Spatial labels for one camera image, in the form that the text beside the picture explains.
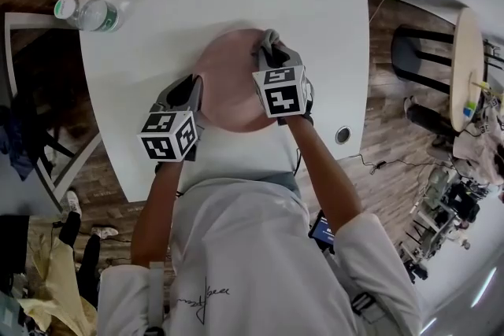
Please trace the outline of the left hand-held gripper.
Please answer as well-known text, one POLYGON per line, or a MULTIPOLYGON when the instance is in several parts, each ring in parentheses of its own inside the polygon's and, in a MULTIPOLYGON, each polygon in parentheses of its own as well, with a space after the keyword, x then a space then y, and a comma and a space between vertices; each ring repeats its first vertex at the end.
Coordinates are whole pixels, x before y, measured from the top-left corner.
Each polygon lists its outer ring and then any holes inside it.
POLYGON ((174 81, 158 95, 138 134, 152 161, 195 161, 203 131, 198 125, 202 95, 202 77, 193 75, 174 81))

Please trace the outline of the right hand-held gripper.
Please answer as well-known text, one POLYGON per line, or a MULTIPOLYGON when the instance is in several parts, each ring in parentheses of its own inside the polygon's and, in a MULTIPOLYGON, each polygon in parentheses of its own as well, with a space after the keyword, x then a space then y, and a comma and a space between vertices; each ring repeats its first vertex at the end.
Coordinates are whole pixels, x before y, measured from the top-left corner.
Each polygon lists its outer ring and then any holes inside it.
POLYGON ((276 119, 280 126, 287 124, 287 116, 300 116, 313 124, 314 89, 298 52, 284 45, 275 45, 273 59, 267 49, 260 48, 258 70, 252 76, 268 118, 276 119))

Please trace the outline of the grey cloth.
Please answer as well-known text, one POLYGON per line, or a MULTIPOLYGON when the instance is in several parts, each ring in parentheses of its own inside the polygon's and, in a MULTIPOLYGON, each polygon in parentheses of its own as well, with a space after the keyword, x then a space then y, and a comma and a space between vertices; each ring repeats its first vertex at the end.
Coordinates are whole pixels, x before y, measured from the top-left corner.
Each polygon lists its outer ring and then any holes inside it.
POLYGON ((279 59, 281 57, 280 52, 280 34, 274 29, 267 29, 263 31, 259 40, 253 45, 251 50, 251 55, 254 57, 271 57, 273 59, 279 59))

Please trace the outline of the pink big plate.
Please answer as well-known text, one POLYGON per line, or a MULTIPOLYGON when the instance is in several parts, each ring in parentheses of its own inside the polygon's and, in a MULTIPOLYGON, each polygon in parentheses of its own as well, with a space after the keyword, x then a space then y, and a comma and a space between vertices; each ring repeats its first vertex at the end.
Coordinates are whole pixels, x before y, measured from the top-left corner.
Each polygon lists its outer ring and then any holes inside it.
POLYGON ((248 133, 282 118, 269 118, 256 92, 257 49, 264 32, 256 28, 229 31, 215 38, 202 52, 194 74, 203 82, 201 113, 220 129, 248 133))

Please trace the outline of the person's right forearm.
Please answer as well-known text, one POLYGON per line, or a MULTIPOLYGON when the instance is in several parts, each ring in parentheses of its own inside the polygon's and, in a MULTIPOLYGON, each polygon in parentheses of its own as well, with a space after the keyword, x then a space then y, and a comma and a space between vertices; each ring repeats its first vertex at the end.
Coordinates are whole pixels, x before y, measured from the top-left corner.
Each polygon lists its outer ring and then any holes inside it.
POLYGON ((362 213, 358 193, 314 126, 301 116, 288 116, 285 120, 305 162, 329 227, 337 232, 362 213))

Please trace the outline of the person's left forearm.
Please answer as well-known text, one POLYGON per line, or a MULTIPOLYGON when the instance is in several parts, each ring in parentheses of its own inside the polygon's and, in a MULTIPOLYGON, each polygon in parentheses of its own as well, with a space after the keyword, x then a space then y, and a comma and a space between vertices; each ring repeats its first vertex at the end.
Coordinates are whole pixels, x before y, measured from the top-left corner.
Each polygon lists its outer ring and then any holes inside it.
POLYGON ((148 268, 151 262, 165 262, 182 168, 183 162, 176 162, 158 169, 134 226, 131 264, 148 268))

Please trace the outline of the blue cloth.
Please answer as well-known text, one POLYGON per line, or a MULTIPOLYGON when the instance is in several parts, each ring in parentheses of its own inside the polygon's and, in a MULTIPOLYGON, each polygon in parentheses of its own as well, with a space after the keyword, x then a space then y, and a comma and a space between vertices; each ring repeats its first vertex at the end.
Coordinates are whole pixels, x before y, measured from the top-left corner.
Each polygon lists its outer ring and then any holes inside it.
POLYGON ((34 170, 36 155, 24 131, 23 121, 4 105, 0 105, 0 153, 9 157, 10 166, 21 181, 34 170))

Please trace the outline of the clear water bottle green label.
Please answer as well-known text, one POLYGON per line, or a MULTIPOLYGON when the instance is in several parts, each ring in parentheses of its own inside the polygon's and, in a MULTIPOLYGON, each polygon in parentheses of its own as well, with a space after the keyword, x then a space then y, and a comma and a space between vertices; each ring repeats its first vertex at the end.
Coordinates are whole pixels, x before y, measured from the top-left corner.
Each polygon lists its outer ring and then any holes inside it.
POLYGON ((57 0, 54 16, 81 31, 113 32, 122 24, 121 11, 105 0, 57 0))

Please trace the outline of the person's blue jeans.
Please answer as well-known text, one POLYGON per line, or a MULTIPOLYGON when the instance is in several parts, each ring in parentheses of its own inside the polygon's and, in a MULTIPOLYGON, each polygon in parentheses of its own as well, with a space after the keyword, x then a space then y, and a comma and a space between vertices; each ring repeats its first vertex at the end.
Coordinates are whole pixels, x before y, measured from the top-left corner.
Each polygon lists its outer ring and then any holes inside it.
POLYGON ((260 191, 270 199, 278 202, 292 201, 300 203, 301 194, 292 172, 277 173, 262 179, 254 180, 260 191))

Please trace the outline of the black table base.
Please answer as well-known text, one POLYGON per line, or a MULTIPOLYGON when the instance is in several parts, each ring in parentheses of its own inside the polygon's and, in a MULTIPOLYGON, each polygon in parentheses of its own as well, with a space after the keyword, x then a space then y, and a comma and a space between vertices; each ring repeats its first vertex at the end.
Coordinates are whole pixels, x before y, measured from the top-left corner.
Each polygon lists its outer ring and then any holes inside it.
POLYGON ((453 34, 411 28, 407 25, 399 26, 391 42, 391 64, 395 75, 403 81, 410 81, 449 94, 449 84, 423 76, 419 71, 422 61, 451 68, 452 59, 424 52, 421 49, 421 39, 454 45, 453 34))

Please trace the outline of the black device blue screen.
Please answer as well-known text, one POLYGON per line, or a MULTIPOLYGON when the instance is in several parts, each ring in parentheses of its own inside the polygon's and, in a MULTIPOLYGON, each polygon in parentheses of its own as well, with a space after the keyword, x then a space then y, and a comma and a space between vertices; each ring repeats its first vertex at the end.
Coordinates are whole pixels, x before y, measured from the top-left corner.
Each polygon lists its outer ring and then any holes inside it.
POLYGON ((316 242, 322 252, 334 253, 334 234, 322 210, 317 214, 317 218, 311 226, 308 236, 316 242))

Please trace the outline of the person's white shirt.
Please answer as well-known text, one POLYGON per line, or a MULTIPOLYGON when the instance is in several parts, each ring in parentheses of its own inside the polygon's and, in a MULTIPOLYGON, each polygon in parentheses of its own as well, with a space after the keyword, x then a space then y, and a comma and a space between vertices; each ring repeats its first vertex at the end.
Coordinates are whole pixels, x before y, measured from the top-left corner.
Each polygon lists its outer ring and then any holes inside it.
POLYGON ((419 336, 413 285, 376 216, 339 229, 333 257, 308 232, 302 201, 254 181, 192 187, 174 207, 165 336, 419 336))

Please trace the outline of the yellow fabric bundle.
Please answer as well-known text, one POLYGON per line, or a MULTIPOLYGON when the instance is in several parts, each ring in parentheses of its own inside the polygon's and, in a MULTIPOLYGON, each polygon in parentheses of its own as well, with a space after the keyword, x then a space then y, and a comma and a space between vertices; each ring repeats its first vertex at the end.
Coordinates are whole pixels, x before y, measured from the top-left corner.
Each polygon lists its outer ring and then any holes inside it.
POLYGON ((29 247, 43 287, 35 297, 18 301, 24 313, 40 330, 47 330, 56 318, 75 336, 96 336, 97 310, 80 296, 72 248, 44 234, 29 247))

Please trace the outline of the dark side table white frame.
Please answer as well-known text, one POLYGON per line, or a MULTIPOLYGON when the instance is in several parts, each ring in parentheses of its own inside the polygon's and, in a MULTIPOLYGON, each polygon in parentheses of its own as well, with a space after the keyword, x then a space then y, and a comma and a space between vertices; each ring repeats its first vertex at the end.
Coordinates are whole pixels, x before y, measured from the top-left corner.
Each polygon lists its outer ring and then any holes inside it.
MULTIPOLYGON (((44 28, 68 29, 69 26, 52 15, 0 12, 0 105, 10 107, 17 96, 11 31, 44 28)), ((38 161, 26 180, 21 180, 9 158, 0 153, 0 216, 51 217, 61 213, 60 202, 101 141, 99 131, 93 131, 56 179, 38 161)))

